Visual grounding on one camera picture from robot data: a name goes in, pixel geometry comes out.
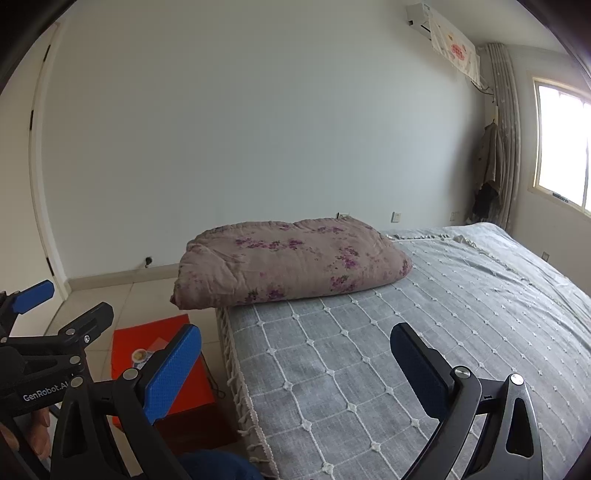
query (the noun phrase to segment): door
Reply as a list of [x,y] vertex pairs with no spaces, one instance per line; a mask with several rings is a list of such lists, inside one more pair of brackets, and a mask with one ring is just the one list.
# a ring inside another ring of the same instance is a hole
[[[21,60],[0,94],[0,291],[12,293],[49,279],[37,228],[29,168],[29,128],[37,79],[56,27],[50,27]],[[11,336],[43,335],[63,298],[20,315]]]

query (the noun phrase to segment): window frame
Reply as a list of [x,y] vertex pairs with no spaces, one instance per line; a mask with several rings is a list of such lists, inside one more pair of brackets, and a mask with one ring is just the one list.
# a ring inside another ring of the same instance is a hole
[[529,190],[543,195],[548,200],[553,201],[558,205],[563,205],[571,210],[576,212],[582,213],[585,218],[591,220],[591,212],[585,209],[585,205],[587,202],[587,195],[590,189],[591,183],[591,172],[589,169],[591,168],[591,141],[587,140],[587,169],[585,171],[585,187],[583,192],[583,202],[582,205],[577,205],[576,203],[572,202],[571,200],[565,199],[564,197],[560,196],[560,194],[553,192],[552,190],[546,189],[542,185],[538,183],[540,178],[540,168],[541,168],[541,155],[542,155],[542,125],[541,125],[541,99],[540,99],[540,91],[538,90],[539,86],[549,87],[556,90],[559,90],[563,93],[568,95],[575,96],[582,101],[591,104],[591,93],[585,92],[584,90],[580,90],[576,87],[567,85],[565,83],[556,82],[554,80],[542,78],[542,77],[532,77],[533,86],[534,86],[534,95],[535,95],[535,113],[536,113],[536,126],[537,126],[537,134],[538,134],[538,142],[537,142],[537,152],[535,156],[535,170],[534,170],[534,181],[533,184],[530,184]]

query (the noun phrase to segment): bed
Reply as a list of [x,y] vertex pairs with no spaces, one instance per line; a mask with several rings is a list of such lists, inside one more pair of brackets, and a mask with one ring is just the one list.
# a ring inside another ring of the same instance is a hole
[[[431,436],[389,348],[408,322],[451,365],[522,374],[544,477],[562,479],[591,435],[591,300],[487,223],[391,232],[413,270],[352,294],[217,312],[228,386],[251,461],[282,480],[401,478]],[[460,478],[476,418],[449,478]]]

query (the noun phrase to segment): finger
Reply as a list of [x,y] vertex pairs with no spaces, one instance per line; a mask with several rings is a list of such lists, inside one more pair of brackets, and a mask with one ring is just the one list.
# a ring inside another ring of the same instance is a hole
[[45,460],[47,457],[49,457],[49,454],[51,453],[51,440],[49,439],[49,432],[47,430],[45,432],[45,443],[43,445],[43,451],[41,452],[41,455],[39,455],[39,460]]
[[45,446],[44,434],[47,434],[47,429],[43,425],[37,423],[31,427],[29,435],[27,436],[27,441],[36,455],[41,455],[43,453],[43,448]]
[[34,411],[31,413],[31,418],[33,419],[33,423],[40,423],[44,427],[48,427],[50,425],[49,408],[45,407],[41,410]]
[[19,448],[18,439],[2,423],[0,423],[0,434],[4,437],[10,449],[16,452]]

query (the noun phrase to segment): metal bolt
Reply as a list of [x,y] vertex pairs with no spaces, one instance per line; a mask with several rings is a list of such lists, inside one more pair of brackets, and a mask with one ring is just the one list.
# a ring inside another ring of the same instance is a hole
[[515,385],[523,385],[523,382],[524,382],[523,377],[520,374],[512,374],[511,381]]
[[138,371],[135,368],[128,368],[125,372],[123,372],[123,378],[126,380],[133,380],[137,376]]
[[72,378],[72,381],[70,382],[70,385],[74,388],[79,387],[82,385],[82,377],[74,377]]
[[466,367],[456,367],[454,373],[459,378],[470,378],[470,371]]

